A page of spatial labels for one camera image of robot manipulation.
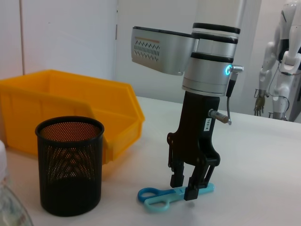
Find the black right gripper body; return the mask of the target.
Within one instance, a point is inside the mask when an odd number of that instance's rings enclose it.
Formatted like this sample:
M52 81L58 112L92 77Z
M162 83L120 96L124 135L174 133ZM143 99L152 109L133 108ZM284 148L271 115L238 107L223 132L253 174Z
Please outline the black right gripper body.
M220 155L212 144L215 119L208 112L218 110L220 98L185 92L179 127L167 135L169 144L168 166L176 169L177 164L193 166L219 166Z

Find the yellow plastic bin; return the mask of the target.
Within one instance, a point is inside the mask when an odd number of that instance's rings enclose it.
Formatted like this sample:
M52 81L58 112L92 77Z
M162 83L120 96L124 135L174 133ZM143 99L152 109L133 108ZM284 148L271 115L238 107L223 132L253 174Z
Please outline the yellow plastic bin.
M56 70L0 80L0 109L8 146L33 155L41 122L68 115L98 120L105 164L140 138L145 120L130 84Z

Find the white humanoid robot figure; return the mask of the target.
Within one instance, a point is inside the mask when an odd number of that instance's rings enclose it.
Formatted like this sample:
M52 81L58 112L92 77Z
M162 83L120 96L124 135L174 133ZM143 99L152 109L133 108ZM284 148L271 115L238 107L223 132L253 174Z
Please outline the white humanoid robot figure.
M273 41L265 48L254 115L271 96L272 118L294 122L301 113L301 0L285 0Z

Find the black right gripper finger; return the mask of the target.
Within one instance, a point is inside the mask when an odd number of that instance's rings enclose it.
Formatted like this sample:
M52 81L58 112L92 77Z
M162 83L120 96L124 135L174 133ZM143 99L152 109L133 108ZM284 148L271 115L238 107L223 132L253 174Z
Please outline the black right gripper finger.
M188 186L185 189L184 199L186 201L197 199L199 190L207 188L215 168L215 161L197 162L194 166Z
M184 162L182 161L173 161L169 163L169 167L171 168L172 172L174 173L171 176L170 186L172 188L181 187L183 185L184 180Z

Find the clear green-label water bottle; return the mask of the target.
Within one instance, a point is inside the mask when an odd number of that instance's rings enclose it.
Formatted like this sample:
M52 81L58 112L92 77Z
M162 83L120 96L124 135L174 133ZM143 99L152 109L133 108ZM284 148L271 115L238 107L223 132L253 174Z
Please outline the clear green-label water bottle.
M27 210L7 185L7 155L0 140L0 226L33 226Z

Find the black mesh pen holder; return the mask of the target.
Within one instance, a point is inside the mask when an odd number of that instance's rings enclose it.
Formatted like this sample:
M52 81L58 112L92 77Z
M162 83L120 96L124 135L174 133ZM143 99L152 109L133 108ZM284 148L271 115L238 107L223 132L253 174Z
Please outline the black mesh pen holder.
M48 213L73 217L101 200L104 126L84 116L62 116L36 129L40 203Z

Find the blue teal scissors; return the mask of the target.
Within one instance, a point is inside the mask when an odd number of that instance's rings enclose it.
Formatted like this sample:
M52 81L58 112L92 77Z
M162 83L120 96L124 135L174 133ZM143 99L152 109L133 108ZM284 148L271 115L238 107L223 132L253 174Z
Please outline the blue teal scissors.
M159 190L153 187L141 189L137 199L149 212L164 212L169 209L170 203L184 200L186 186Z

